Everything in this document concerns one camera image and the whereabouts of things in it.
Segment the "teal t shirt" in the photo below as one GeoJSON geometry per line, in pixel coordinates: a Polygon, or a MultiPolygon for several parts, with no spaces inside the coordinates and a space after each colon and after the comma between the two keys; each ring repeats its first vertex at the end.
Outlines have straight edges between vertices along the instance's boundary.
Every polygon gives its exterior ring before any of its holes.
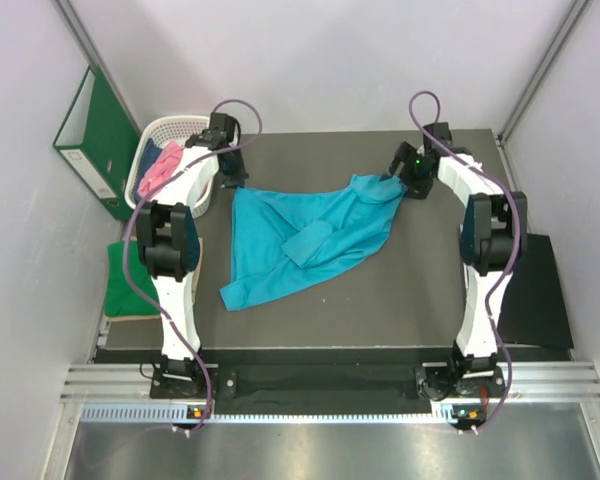
{"type": "Polygon", "coordinates": [[[232,204],[229,311],[284,298],[331,280],[387,242],[406,189],[399,179],[354,175],[341,190],[239,189],[232,204]]]}

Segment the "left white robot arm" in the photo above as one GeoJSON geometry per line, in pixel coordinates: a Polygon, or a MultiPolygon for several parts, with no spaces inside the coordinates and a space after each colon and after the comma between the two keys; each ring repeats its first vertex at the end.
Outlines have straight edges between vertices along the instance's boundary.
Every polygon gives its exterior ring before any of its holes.
{"type": "Polygon", "coordinates": [[[214,112],[206,128],[182,143],[169,142],[140,180],[145,201],[136,220],[139,259],[151,277],[162,308],[163,346],[154,365],[150,396],[154,399],[202,398],[207,374],[196,360],[201,341],[194,320],[194,284],[202,246],[194,219],[204,213],[214,177],[229,187],[248,177],[239,122],[214,112]]]}

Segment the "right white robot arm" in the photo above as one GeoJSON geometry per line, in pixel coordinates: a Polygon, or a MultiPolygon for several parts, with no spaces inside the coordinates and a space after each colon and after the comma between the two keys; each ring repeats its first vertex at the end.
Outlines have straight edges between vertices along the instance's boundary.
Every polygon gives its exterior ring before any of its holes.
{"type": "Polygon", "coordinates": [[[472,394],[483,382],[502,379],[497,368],[497,325],[514,265],[525,251],[527,199],[488,178],[471,153],[453,145],[446,122],[425,125],[423,144],[399,144],[384,180],[399,179],[405,196],[424,200],[438,182],[464,207],[459,253],[464,270],[462,325],[445,367],[423,367],[424,395],[440,401],[472,394]]]}

